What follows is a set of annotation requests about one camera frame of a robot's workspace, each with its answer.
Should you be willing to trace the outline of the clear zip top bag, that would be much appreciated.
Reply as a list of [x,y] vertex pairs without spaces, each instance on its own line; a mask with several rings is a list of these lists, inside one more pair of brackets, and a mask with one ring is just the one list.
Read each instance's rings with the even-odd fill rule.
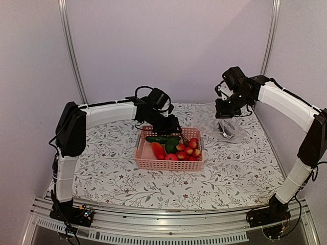
[[246,132],[232,119],[215,118],[214,103],[194,106],[194,124],[203,134],[227,143],[241,143]]

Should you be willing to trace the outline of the dark purple eggplant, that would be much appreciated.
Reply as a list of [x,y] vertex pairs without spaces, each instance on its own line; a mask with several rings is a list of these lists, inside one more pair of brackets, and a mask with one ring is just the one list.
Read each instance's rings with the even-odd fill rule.
[[218,122],[218,128],[219,128],[219,132],[222,134],[223,138],[225,139],[232,139],[233,137],[235,137],[235,127],[225,121],[225,120],[222,120],[222,121],[219,121]]

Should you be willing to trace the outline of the red lychee bunch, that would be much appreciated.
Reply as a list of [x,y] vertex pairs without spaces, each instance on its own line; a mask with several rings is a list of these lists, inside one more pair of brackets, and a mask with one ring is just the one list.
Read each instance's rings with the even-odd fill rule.
[[179,161],[200,161],[202,159],[202,150],[200,147],[200,138],[187,138],[180,135],[180,143],[176,146],[176,156]]

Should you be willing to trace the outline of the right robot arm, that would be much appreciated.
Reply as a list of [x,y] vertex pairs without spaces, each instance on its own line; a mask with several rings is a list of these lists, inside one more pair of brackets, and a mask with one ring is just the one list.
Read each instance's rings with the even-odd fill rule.
[[262,75],[248,78],[224,74],[215,92],[218,95],[216,118],[240,116],[241,108],[261,102],[291,119],[306,133],[291,171],[270,198],[268,207],[247,213],[252,227],[290,218],[289,202],[305,187],[326,151],[326,109],[305,103],[277,85],[273,78]]

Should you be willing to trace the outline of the green cucumber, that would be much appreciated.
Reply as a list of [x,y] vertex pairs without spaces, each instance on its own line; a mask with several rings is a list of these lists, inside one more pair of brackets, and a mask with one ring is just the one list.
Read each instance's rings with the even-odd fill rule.
[[145,140],[149,143],[158,142],[160,144],[165,144],[168,140],[173,138],[173,136],[147,136]]

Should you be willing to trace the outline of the green avocado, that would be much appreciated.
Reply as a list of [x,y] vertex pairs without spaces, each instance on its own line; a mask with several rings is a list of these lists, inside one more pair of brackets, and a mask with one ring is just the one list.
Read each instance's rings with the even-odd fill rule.
[[165,143],[165,150],[167,154],[175,154],[177,152],[177,145],[180,143],[180,137],[171,137]]

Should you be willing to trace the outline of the orange red pepper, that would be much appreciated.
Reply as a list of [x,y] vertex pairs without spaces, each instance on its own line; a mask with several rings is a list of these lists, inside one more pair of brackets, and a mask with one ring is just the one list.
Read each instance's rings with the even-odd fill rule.
[[154,156],[157,160],[164,160],[166,157],[166,152],[159,142],[151,143],[151,148]]

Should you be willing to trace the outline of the red tomato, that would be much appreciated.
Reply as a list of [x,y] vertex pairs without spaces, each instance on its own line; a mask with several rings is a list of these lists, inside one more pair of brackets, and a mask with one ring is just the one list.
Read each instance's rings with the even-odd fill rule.
[[166,155],[165,160],[166,161],[178,161],[179,158],[175,154],[168,154],[168,155]]

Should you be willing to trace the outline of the pink plastic basket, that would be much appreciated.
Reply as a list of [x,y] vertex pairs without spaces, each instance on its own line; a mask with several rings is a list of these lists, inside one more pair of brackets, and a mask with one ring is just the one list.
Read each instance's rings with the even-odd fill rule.
[[[199,171],[204,162],[204,146],[201,137],[201,132],[197,128],[182,128],[182,133],[173,133],[171,135],[157,135],[152,132],[152,126],[144,126],[141,128],[141,133],[138,136],[134,158],[139,168],[148,170],[169,170],[169,171]],[[151,143],[147,142],[147,136],[173,136],[180,137],[181,134],[187,138],[197,137],[200,138],[200,147],[202,150],[202,159],[200,161],[166,161],[157,160],[151,148]]]

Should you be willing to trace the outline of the floral tablecloth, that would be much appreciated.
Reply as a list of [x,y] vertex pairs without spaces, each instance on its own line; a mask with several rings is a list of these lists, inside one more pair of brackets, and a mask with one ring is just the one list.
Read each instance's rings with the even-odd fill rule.
[[241,140],[202,136],[204,163],[198,171],[143,169],[134,159],[142,146],[131,103],[88,107],[102,120],[86,128],[81,156],[60,162],[57,198],[157,209],[223,209],[266,205],[284,177],[256,116],[231,121]]

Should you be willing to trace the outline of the right aluminium frame post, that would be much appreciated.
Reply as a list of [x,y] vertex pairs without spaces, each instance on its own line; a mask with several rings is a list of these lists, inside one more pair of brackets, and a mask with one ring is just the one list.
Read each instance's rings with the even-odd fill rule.
[[262,65],[261,65],[261,70],[260,70],[261,75],[266,75],[268,70],[269,61],[272,54],[273,45],[274,45],[275,36],[278,27],[280,8],[281,8],[281,0],[274,0],[272,5],[271,18],[270,18],[268,39],[266,43]]

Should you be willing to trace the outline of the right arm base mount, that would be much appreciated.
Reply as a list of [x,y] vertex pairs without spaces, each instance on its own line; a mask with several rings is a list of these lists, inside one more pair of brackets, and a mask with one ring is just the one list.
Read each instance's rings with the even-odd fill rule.
[[291,214],[288,209],[278,213],[271,211],[269,207],[253,208],[246,213],[246,221],[249,223],[251,228],[286,221],[290,218]]

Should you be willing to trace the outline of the aluminium front rail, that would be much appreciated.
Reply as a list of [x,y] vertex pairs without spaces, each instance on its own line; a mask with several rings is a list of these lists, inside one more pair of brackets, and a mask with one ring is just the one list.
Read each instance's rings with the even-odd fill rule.
[[35,198],[23,244],[322,244],[305,199],[289,204],[286,237],[265,236],[268,226],[251,227],[248,208],[221,210],[158,210],[75,199],[74,205],[94,209],[90,227],[65,232],[50,218],[49,196]]

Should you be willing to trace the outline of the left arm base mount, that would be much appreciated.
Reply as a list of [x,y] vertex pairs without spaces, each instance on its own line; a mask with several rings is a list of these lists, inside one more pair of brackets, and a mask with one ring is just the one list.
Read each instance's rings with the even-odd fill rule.
[[74,207],[71,204],[54,204],[50,211],[50,218],[66,222],[71,225],[91,227],[94,219],[94,210],[86,207]]

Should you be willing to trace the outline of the left aluminium frame post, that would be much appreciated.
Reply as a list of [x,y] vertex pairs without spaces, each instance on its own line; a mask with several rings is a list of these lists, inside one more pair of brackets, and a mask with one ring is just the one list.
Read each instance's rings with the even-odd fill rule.
[[74,79],[76,82],[77,90],[78,90],[78,93],[79,93],[82,103],[88,104],[86,91],[84,88],[84,84],[82,82],[82,77],[80,74],[78,60],[77,60],[76,52],[74,49],[74,43],[73,43],[73,37],[72,37],[70,25],[69,25],[69,17],[68,17],[66,1],[59,0],[58,5],[59,5],[59,13],[60,13],[60,18],[61,18],[61,23],[62,23],[62,28],[63,28],[64,40],[66,43],[68,57],[69,57],[69,61],[71,63],[72,72],[73,72],[73,76],[74,76]]

